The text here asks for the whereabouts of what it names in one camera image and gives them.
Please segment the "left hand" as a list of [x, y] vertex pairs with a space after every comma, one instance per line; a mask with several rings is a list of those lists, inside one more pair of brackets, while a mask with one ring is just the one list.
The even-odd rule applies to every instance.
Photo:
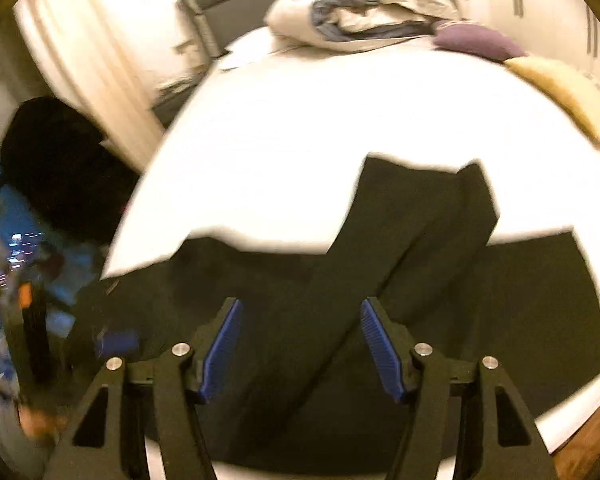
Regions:
[[23, 433], [36, 442], [56, 441], [66, 426], [61, 415], [47, 414], [30, 406], [17, 406], [18, 419]]

